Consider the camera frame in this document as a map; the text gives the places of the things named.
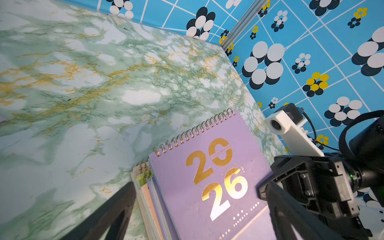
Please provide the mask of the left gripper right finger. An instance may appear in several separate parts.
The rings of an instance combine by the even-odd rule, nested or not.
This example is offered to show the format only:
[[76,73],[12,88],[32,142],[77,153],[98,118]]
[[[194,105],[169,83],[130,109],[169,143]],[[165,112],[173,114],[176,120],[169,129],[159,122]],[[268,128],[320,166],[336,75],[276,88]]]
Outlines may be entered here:
[[275,235],[278,240],[341,240],[334,231],[303,208],[275,182],[268,183],[266,197]]

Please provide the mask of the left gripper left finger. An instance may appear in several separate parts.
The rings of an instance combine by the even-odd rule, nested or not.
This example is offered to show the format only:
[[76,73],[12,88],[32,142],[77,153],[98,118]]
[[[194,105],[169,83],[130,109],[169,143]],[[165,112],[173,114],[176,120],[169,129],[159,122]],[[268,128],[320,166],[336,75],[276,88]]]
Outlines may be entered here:
[[133,182],[128,182],[63,240],[99,240],[104,233],[106,240],[122,240],[125,237],[136,200]]

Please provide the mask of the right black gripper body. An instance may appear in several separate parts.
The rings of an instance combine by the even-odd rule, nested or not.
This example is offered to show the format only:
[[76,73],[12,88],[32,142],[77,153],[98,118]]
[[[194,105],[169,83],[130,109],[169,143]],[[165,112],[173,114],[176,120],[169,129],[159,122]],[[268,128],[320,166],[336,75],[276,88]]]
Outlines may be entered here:
[[272,175],[257,185],[258,196],[267,198],[270,182],[283,189],[327,227],[345,240],[367,240],[372,231],[363,226],[354,193],[372,185],[372,170],[340,153],[323,157],[277,156]]

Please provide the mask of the pink calendar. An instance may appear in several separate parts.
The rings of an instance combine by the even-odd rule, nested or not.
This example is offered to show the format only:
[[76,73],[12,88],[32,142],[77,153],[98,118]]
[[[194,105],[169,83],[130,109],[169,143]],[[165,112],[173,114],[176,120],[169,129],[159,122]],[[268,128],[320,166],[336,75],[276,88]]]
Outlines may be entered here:
[[136,189],[136,193],[137,193],[137,198],[138,198],[138,202],[139,202],[139,207],[140,207],[140,211],[141,211],[141,215],[143,217],[143,221],[144,221],[144,212],[143,212],[143,201],[142,201],[142,197],[141,197],[141,194],[140,194],[140,189],[138,188],[138,184],[136,183],[136,176],[138,176],[139,174],[142,174],[144,172],[146,172],[146,167],[148,167],[147,163],[143,163],[143,164],[138,164],[136,167],[133,168],[133,171],[131,172],[131,178],[134,182],[134,185],[135,185],[135,189]]
[[140,194],[143,201],[144,222],[147,227],[148,238],[149,240],[163,240],[163,232],[148,184],[145,184],[140,188]]

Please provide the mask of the green calendar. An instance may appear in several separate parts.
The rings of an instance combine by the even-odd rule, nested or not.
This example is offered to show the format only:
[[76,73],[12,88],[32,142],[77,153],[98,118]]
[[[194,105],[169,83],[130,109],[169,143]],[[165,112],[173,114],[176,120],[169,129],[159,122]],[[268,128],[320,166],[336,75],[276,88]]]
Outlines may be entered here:
[[140,189],[142,186],[147,184],[148,179],[151,177],[152,177],[152,171],[151,170],[146,171],[146,172],[136,176],[135,180],[136,180],[136,183],[138,184],[138,188]]

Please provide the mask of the purple calendar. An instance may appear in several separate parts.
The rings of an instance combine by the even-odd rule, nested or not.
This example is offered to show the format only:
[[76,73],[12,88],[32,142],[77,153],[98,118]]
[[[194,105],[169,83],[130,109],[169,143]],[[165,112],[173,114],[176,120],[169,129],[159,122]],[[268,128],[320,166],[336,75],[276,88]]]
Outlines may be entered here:
[[148,187],[154,203],[157,219],[160,224],[161,236],[164,240],[178,240],[179,236],[174,227],[167,206],[160,193],[155,177],[148,179]]
[[235,240],[268,208],[257,186],[272,173],[237,110],[154,148],[149,164],[181,240]]

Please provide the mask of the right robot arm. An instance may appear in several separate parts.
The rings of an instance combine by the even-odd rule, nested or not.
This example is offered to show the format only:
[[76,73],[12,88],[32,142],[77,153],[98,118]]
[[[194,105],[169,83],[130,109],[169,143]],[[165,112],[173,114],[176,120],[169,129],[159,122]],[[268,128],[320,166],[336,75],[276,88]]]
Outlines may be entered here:
[[[373,123],[347,142],[348,129]],[[268,202],[278,240],[381,240],[384,211],[356,202],[354,194],[370,188],[384,202],[384,112],[356,117],[339,139],[339,150],[323,153],[291,115],[278,111],[268,118],[278,135],[289,135],[296,156],[275,157],[272,175],[258,184],[258,197]]]

